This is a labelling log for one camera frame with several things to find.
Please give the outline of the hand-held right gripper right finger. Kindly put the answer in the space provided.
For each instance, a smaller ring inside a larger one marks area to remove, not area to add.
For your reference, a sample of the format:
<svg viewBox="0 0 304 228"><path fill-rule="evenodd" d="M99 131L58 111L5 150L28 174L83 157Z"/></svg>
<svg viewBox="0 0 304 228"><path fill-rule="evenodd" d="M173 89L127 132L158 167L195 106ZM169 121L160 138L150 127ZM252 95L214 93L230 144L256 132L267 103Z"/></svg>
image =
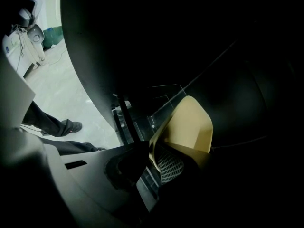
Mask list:
<svg viewBox="0 0 304 228"><path fill-rule="evenodd" d="M209 154L161 148L155 161L161 187L154 222L202 222L209 205Z"/></svg>

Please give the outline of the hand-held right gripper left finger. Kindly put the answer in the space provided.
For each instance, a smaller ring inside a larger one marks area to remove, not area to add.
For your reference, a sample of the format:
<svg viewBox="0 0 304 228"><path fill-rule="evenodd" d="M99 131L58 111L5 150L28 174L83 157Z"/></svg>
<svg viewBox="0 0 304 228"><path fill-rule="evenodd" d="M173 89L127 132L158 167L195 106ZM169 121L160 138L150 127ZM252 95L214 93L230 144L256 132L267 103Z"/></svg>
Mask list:
<svg viewBox="0 0 304 228"><path fill-rule="evenodd" d="M149 142L61 156L17 129L0 131L3 228L137 228L148 216L137 182Z"/></svg>

